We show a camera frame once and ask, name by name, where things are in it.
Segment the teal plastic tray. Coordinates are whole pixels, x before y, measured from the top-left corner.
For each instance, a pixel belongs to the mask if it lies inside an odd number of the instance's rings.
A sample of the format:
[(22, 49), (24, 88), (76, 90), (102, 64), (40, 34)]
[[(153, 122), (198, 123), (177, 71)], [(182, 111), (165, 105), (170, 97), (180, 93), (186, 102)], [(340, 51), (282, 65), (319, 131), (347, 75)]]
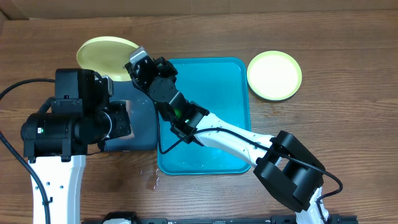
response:
[[(177, 90), (188, 101), (227, 123), (250, 130), (246, 67), (240, 59), (180, 58), (171, 63), (178, 71)], [(165, 155), (159, 154), (157, 163), (168, 175), (242, 174), (251, 167), (220, 149), (184, 142)]]

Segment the black water tray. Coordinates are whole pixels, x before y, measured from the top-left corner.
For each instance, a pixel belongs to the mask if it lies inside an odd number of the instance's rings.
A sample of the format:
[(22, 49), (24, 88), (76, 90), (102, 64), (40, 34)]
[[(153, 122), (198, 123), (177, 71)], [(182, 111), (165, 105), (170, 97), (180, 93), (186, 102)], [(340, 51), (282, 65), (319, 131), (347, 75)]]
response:
[(114, 82), (110, 101), (125, 101), (132, 133), (106, 141), (105, 152), (151, 151), (157, 147), (158, 127), (155, 108), (150, 98), (131, 81)]

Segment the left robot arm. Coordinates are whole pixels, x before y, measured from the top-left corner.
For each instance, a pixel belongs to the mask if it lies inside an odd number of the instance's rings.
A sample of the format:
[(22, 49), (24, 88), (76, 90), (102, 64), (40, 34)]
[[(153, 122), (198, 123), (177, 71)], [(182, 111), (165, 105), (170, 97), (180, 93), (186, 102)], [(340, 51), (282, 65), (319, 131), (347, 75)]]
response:
[(88, 145), (131, 133), (126, 103), (53, 100), (22, 125), (34, 197), (34, 223), (79, 223)]

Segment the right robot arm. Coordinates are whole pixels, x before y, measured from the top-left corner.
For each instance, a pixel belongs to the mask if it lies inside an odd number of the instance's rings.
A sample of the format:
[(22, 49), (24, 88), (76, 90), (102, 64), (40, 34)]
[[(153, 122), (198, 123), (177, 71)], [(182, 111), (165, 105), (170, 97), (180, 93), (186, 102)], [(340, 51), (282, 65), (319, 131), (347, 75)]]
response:
[(321, 204), (322, 163), (292, 134), (252, 133), (229, 124), (175, 87), (177, 69), (163, 57), (131, 56), (125, 68), (181, 141), (221, 149), (254, 167), (254, 174), (297, 223), (327, 223)]

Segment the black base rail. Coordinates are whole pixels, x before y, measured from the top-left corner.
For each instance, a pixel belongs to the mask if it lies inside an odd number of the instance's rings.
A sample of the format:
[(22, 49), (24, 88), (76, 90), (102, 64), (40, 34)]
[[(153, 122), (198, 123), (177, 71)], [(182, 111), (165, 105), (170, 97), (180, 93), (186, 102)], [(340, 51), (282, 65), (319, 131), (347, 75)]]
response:
[[(103, 220), (84, 220), (83, 224), (102, 223)], [(179, 219), (166, 218), (138, 218), (138, 223), (143, 224), (293, 224), (296, 223), (294, 215), (274, 215), (267, 218), (209, 218), (209, 219)], [(358, 224), (357, 216), (331, 215), (332, 224)]]

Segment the yellow plate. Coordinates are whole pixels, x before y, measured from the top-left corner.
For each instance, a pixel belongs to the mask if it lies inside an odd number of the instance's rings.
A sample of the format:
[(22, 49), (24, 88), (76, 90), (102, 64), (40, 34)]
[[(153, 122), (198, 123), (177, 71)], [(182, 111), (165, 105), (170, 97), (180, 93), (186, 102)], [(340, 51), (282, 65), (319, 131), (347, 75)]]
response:
[(79, 48), (76, 60), (81, 68), (94, 70), (116, 82), (128, 82), (131, 78), (124, 66), (138, 48), (134, 42), (120, 37), (95, 37)]
[(271, 50), (255, 56), (247, 68), (251, 90), (269, 101), (284, 101), (296, 94), (302, 84), (302, 71), (287, 53)]

